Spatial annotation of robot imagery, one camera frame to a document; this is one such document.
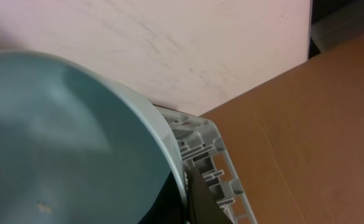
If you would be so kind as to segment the light blue bowl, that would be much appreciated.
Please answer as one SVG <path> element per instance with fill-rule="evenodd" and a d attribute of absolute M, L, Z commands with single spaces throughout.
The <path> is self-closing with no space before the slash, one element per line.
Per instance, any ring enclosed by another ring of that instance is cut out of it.
<path fill-rule="evenodd" d="M 0 223 L 138 223 L 179 147 L 145 97 L 68 60 L 0 51 Z"/>

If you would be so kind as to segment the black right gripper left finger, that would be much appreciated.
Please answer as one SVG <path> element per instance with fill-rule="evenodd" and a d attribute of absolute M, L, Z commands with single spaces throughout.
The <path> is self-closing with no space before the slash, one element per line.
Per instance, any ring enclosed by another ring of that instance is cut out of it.
<path fill-rule="evenodd" d="M 155 202 L 138 224 L 183 224 L 184 206 L 174 176 L 170 173 Z"/>

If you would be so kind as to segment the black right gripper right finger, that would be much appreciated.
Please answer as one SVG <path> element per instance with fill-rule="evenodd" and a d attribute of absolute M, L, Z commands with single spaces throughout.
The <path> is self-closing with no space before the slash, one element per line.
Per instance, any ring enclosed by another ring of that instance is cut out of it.
<path fill-rule="evenodd" d="M 212 193 L 196 167 L 186 167 L 188 208 L 194 224 L 232 224 L 212 197 Z"/>

